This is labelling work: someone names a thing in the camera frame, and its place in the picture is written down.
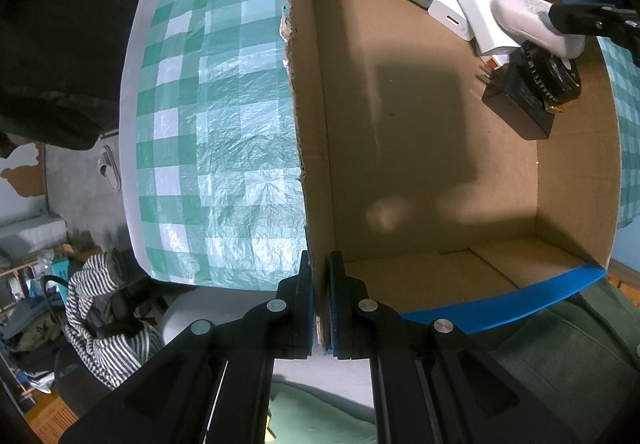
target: green checkered tablecloth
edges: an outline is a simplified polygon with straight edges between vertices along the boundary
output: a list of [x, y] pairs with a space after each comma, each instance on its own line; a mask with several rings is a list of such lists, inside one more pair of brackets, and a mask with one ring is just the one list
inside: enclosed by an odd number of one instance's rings
[[609, 38], [598, 37], [609, 72], [620, 125], [622, 175], [618, 227], [631, 224], [640, 215], [640, 69], [628, 50]]
[[159, 0], [136, 118], [152, 276], [274, 290], [306, 248], [286, 0]]

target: green cushion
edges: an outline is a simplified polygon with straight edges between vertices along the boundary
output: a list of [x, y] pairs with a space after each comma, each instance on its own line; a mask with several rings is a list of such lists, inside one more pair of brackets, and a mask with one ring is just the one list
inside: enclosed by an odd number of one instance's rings
[[274, 444], [376, 444], [376, 426], [281, 382], [271, 385]]

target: cardboard piece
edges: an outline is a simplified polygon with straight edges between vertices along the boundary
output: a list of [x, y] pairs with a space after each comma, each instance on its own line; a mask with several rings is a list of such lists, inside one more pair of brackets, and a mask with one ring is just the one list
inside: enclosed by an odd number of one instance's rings
[[321, 304], [331, 249], [343, 252], [347, 273], [366, 282], [370, 297], [399, 312], [496, 296], [587, 259], [606, 267], [620, 141], [595, 42], [577, 59], [580, 98], [548, 140], [524, 141], [482, 104], [482, 61], [472, 46], [416, 4], [289, 7], [287, 56]]

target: metal bolt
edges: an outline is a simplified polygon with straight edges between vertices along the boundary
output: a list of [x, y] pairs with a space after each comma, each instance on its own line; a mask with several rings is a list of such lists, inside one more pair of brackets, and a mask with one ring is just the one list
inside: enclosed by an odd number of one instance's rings
[[211, 330], [211, 322], [206, 319], [199, 319], [191, 324], [191, 332], [196, 336], [202, 336]]
[[433, 322], [433, 328], [443, 334], [449, 334], [453, 330], [453, 323], [448, 319], [440, 318]]
[[378, 302], [373, 299], [361, 299], [358, 308], [363, 312], [373, 312], [378, 308]]
[[267, 302], [267, 309], [271, 312], [282, 312], [287, 308], [287, 302], [283, 299], [272, 299]]

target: white charger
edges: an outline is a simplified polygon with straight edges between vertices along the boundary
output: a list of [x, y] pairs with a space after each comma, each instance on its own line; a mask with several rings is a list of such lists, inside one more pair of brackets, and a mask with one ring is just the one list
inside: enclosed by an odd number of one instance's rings
[[520, 43], [495, 21], [491, 10], [493, 0], [458, 0], [462, 12], [471, 26], [482, 56], [508, 54], [520, 47]]
[[428, 13], [463, 40], [469, 41], [474, 37], [458, 0], [433, 0]]

